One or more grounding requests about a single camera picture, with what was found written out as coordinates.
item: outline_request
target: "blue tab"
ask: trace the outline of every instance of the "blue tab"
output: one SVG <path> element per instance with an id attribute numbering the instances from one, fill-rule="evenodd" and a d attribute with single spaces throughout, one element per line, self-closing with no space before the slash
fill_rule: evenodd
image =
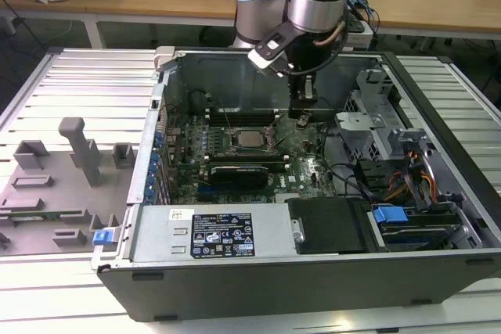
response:
<path id="1" fill-rule="evenodd" d="M 95 246 L 109 246 L 113 244 L 113 230 L 98 230 L 94 233 L 92 244 Z"/>
<path id="2" fill-rule="evenodd" d="M 373 210 L 373 216 L 377 223 L 408 222 L 407 214 L 403 207 L 378 207 Z"/>

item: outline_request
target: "motherboard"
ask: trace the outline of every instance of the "motherboard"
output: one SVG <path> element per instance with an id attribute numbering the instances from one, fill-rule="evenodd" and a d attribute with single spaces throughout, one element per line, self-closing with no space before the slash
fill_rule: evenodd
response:
<path id="1" fill-rule="evenodd" d="M 163 155 L 176 174 L 171 203 L 282 203 L 337 194 L 322 156 L 325 123 L 285 112 L 223 115 L 186 117 L 167 131 L 176 134 Z"/>

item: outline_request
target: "table leg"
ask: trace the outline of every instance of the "table leg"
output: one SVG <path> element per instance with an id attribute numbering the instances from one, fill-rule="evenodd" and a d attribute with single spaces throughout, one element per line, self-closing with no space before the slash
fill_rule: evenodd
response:
<path id="1" fill-rule="evenodd" d="M 434 41 L 435 37 L 425 37 L 424 40 L 421 42 L 420 52 L 427 52 Z"/>
<path id="2" fill-rule="evenodd" d="M 10 17 L 0 17 L 0 30 L 6 32 L 7 35 L 14 35 L 16 33 L 16 28 Z"/>
<path id="3" fill-rule="evenodd" d="M 88 39 L 91 42 L 92 48 L 106 48 L 106 42 L 99 32 L 97 22 L 84 21 L 85 29 L 87 30 Z"/>
<path id="4" fill-rule="evenodd" d="M 158 31 L 157 31 L 157 25 L 155 23 L 149 23 L 148 24 L 150 28 L 150 44 L 152 48 L 157 48 L 158 47 Z"/>

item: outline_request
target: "power supply label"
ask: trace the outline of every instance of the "power supply label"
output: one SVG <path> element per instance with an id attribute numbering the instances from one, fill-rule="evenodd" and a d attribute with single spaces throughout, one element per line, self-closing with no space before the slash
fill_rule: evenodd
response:
<path id="1" fill-rule="evenodd" d="M 251 213 L 195 214 L 191 233 L 193 258 L 255 256 Z"/>

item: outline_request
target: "desk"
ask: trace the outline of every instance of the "desk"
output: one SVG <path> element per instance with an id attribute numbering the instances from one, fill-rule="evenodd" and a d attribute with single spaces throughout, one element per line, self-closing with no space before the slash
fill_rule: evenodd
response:
<path id="1" fill-rule="evenodd" d="M 93 48 L 105 43 L 100 21 L 232 26 L 236 0 L 69 0 L 45 5 L 7 0 L 22 17 L 84 22 Z M 501 39 L 501 0 L 369 0 L 380 33 Z M 0 16 L 10 17 L 0 8 Z"/>
<path id="2" fill-rule="evenodd" d="M 369 0 L 381 34 L 501 39 L 501 0 Z"/>
<path id="3" fill-rule="evenodd" d="M 236 8 L 236 0 L 68 0 L 49 5 L 36 0 L 7 2 L 22 17 L 83 22 L 93 48 L 106 46 L 97 27 L 101 21 L 230 27 Z M 0 16 L 13 16 L 2 1 Z"/>

